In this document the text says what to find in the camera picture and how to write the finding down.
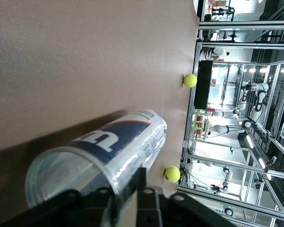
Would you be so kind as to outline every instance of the container label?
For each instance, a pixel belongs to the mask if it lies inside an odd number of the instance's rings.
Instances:
[[[137,120],[112,122],[67,143],[66,146],[83,149],[106,164],[150,124]]]

